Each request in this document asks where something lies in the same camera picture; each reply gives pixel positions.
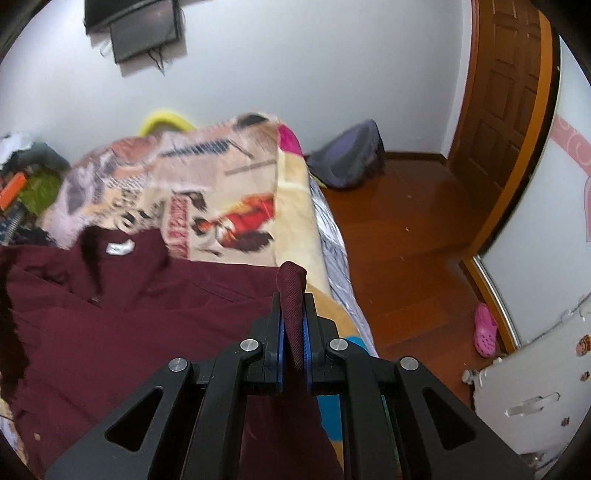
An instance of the maroon shirt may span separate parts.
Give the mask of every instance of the maroon shirt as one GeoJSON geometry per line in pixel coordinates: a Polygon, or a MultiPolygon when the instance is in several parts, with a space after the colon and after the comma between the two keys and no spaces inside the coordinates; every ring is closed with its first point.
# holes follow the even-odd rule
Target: maroon shirt
{"type": "Polygon", "coordinates": [[[37,476],[170,359],[246,338],[279,291],[293,359],[283,395],[248,400],[239,476],[342,478],[298,370],[302,268],[177,260],[159,231],[89,228],[70,251],[2,248],[2,284],[2,395],[37,476]],[[131,253],[106,253],[129,238],[131,253]]]}

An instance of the pink fabric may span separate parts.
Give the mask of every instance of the pink fabric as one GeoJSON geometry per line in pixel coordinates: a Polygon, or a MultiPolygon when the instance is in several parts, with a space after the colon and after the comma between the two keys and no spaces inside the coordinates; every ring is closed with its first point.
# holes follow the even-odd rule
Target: pink fabric
{"type": "Polygon", "coordinates": [[[555,120],[550,138],[591,176],[591,143],[564,118],[557,115],[555,120]]]}
{"type": "Polygon", "coordinates": [[[288,126],[283,124],[279,125],[279,148],[286,153],[294,153],[300,157],[304,156],[296,135],[288,126]]]}
{"type": "Polygon", "coordinates": [[[564,118],[556,115],[550,138],[589,176],[583,190],[587,242],[591,242],[591,143],[564,118]]]}

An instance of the blue fabric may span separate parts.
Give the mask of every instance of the blue fabric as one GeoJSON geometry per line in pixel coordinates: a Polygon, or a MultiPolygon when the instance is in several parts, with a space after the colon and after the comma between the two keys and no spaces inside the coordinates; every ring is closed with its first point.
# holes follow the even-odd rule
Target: blue fabric
{"type": "MultiPolygon", "coordinates": [[[[355,343],[367,351],[363,340],[359,337],[347,337],[348,342],[355,343]]],[[[340,400],[338,395],[316,397],[322,416],[322,428],[333,442],[343,441],[343,427],[340,422],[340,400]]]]}

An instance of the pink wall decoration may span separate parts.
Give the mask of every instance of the pink wall decoration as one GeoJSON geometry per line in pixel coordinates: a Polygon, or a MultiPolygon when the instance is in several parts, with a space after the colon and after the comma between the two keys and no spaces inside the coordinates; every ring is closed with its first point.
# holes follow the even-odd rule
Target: pink wall decoration
{"type": "Polygon", "coordinates": [[[587,242],[591,242],[591,143],[577,132],[564,118],[556,115],[550,138],[560,146],[589,176],[585,183],[583,201],[587,242]]]}

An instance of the baseboard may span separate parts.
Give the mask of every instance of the baseboard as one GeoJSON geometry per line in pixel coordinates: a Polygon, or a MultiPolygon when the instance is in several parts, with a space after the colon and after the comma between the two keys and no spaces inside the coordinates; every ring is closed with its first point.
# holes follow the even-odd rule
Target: baseboard
{"type": "Polygon", "coordinates": [[[427,152],[384,152],[386,160],[428,160],[437,161],[442,165],[447,163],[447,159],[440,153],[427,152]]]}

